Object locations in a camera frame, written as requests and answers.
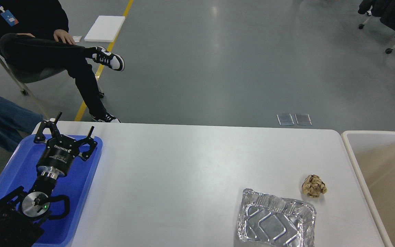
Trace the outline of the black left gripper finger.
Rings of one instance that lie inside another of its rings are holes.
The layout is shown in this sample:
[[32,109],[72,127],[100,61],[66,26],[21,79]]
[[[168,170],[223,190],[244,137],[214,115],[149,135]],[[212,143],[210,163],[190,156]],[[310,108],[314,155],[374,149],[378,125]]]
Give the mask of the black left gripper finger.
[[60,111],[57,116],[55,117],[55,120],[43,120],[40,124],[39,124],[39,128],[36,132],[35,138],[34,138],[34,143],[35,144],[39,144],[39,143],[45,143],[46,142],[46,138],[44,135],[44,130],[45,129],[49,129],[52,138],[57,139],[58,141],[61,141],[62,139],[62,135],[60,133],[60,131],[57,128],[57,122],[59,121],[60,117],[62,115],[62,112]]
[[[89,130],[89,133],[87,136],[83,139],[75,140],[71,144],[71,151],[70,154],[75,158],[76,156],[80,157],[82,161],[87,161],[92,153],[94,152],[94,149],[97,147],[98,142],[94,141],[94,138],[91,136],[94,131],[94,126],[92,126]],[[89,146],[89,149],[87,151],[81,152],[80,147],[83,145],[87,144]]]

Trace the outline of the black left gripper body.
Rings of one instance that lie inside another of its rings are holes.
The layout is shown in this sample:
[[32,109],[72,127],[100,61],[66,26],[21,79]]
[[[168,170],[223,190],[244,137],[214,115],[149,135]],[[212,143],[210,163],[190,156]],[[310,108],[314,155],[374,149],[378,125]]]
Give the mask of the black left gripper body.
[[81,140],[61,135],[60,138],[51,137],[47,141],[45,135],[37,134],[36,143],[45,143],[45,150],[36,165],[37,175],[50,174],[52,178],[64,178],[83,145]]

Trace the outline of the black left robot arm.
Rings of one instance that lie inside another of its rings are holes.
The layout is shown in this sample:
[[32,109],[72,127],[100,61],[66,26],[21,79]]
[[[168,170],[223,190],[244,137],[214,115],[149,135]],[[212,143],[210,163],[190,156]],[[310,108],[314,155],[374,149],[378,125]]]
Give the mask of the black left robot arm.
[[0,247],[65,247],[75,235],[102,140],[66,136],[60,118],[23,139],[0,175]]

